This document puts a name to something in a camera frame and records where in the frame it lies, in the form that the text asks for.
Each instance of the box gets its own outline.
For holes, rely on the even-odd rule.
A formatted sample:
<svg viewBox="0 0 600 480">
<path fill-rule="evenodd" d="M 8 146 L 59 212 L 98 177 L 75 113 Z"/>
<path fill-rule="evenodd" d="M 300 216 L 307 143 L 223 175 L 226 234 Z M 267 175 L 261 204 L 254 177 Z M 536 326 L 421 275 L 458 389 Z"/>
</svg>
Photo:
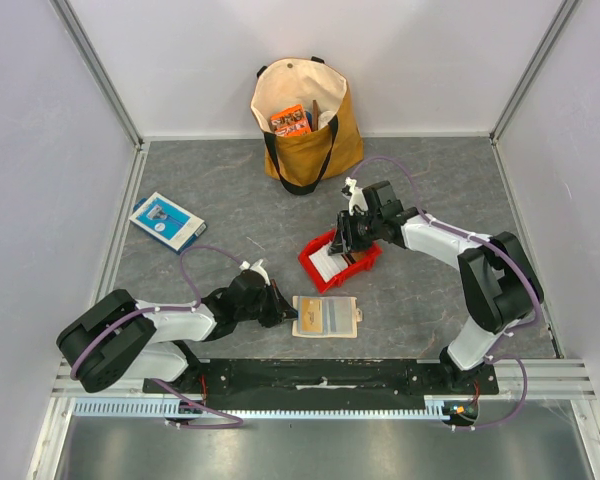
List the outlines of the box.
<svg viewBox="0 0 600 480">
<path fill-rule="evenodd" d="M 335 229 L 320 235 L 318 238 L 311 240 L 307 246 L 304 247 L 304 250 L 300 252 L 300 255 L 298 255 L 298 261 L 309 274 L 309 277 L 320 293 L 326 292 L 331 287 L 341 287 L 345 280 L 351 278 L 353 275 L 356 275 L 364 270 L 371 270 L 378 256 L 382 254 L 382 249 L 376 245 L 375 242 L 373 242 L 371 248 L 364 252 L 364 256 L 360 260 L 353 265 L 349 265 L 345 270 L 337 275 L 334 275 L 329 281 L 325 282 L 320 275 L 320 272 L 318 272 L 318 269 L 315 267 L 309 257 L 325 245 L 333 242 L 335 236 Z"/>
<path fill-rule="evenodd" d="M 129 220 L 176 253 L 207 229 L 204 220 L 157 192 L 138 202 Z"/>
</svg>

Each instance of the black mounting plate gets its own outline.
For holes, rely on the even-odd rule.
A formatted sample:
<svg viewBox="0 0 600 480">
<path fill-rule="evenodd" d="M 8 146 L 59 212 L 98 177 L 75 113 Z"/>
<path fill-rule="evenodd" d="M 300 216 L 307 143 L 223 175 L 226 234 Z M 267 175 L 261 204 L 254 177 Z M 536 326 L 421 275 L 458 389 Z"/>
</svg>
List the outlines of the black mounting plate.
<svg viewBox="0 0 600 480">
<path fill-rule="evenodd" d="M 418 360 L 212 359 L 201 360 L 200 366 L 207 405 L 220 410 L 417 409 L 423 408 L 424 395 L 475 392 L 473 381 L 450 388 L 439 363 Z M 481 395 L 499 393 L 493 366 L 485 365 L 477 379 Z M 325 382 L 343 388 L 310 388 Z M 195 381 L 179 383 L 195 385 L 184 394 L 201 393 Z M 149 380 L 143 392 L 164 393 Z"/>
</svg>

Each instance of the red plastic basket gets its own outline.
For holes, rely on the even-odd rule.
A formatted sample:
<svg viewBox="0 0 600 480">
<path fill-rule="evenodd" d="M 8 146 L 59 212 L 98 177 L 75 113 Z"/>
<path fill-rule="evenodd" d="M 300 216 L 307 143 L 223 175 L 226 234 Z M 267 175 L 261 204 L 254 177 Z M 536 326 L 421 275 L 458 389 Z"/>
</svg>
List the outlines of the red plastic basket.
<svg viewBox="0 0 600 480">
<path fill-rule="evenodd" d="M 347 278 L 351 278 L 356 273 L 360 273 L 363 270 L 371 270 L 373 264 L 376 263 L 376 258 L 378 258 L 378 255 L 382 253 L 382 249 L 374 242 L 371 245 L 371 248 L 364 252 L 364 258 L 358 260 L 353 265 L 349 265 L 345 270 L 337 274 L 331 280 L 325 282 L 320 276 L 318 269 L 309 259 L 309 255 L 313 255 L 320 250 L 320 248 L 324 247 L 328 243 L 331 243 L 335 234 L 336 231 L 334 229 L 325 233 L 324 235 L 320 235 L 318 238 L 311 240 L 307 246 L 304 247 L 304 250 L 300 252 L 300 255 L 298 255 L 300 264 L 307 271 L 309 277 L 316 285 L 320 293 L 324 293 L 332 287 L 341 287 Z"/>
</svg>

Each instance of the packaged item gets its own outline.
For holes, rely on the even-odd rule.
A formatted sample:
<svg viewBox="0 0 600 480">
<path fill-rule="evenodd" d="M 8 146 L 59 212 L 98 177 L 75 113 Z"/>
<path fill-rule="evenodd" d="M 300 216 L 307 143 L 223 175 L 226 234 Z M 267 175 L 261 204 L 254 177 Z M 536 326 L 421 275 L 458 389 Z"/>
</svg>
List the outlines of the packaged item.
<svg viewBox="0 0 600 480">
<path fill-rule="evenodd" d="M 356 338 L 362 312 L 355 297 L 293 297 L 298 319 L 292 334 L 303 338 Z"/>
<path fill-rule="evenodd" d="M 311 133 L 302 105 L 294 105 L 271 117 L 273 131 L 279 137 L 295 137 Z"/>
<path fill-rule="evenodd" d="M 157 192 L 138 202 L 129 220 L 176 253 L 207 229 L 204 220 Z"/>
</svg>

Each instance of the gray textured surface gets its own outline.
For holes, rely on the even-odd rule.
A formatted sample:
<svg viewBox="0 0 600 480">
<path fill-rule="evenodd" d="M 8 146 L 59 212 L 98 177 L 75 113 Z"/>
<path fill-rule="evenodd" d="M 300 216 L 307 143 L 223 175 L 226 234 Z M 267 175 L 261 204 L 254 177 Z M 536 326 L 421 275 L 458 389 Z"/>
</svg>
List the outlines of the gray textured surface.
<svg viewBox="0 0 600 480">
<path fill-rule="evenodd" d="M 156 142 L 151 144 L 139 197 L 158 191 L 196 213 L 209 229 L 200 243 L 223 247 L 266 268 L 288 299 L 317 295 L 297 261 L 316 236 L 331 229 L 346 208 L 344 176 L 323 181 L 305 197 L 287 193 L 263 173 L 264 145 L 258 140 Z M 399 158 L 415 173 L 424 205 L 439 219 L 477 232 L 515 232 L 498 168 L 486 138 L 374 138 L 366 155 Z M 358 175 L 365 186 L 391 181 L 405 207 L 412 196 L 393 165 L 371 164 Z M 467 318 L 459 275 L 422 254 L 382 245 L 374 269 L 347 281 L 330 295 L 358 297 L 364 321 L 357 339 L 300 339 L 291 323 L 263 329 L 243 323 L 215 342 L 195 345 L 205 357 L 419 357 L 437 358 Z M 186 259 L 203 295 L 226 286 L 235 264 L 213 252 Z M 177 256 L 135 227 L 129 229 L 116 284 L 152 302 L 186 302 L 192 294 L 181 279 Z M 523 357 L 553 357 L 546 326 L 503 342 Z"/>
<path fill-rule="evenodd" d="M 508 402 L 482 402 L 501 418 Z M 177 431 L 159 419 L 74 418 L 56 479 L 591 480 L 569 402 L 530 402 L 505 428 L 452 434 L 440 422 L 247 420 Z"/>
</svg>

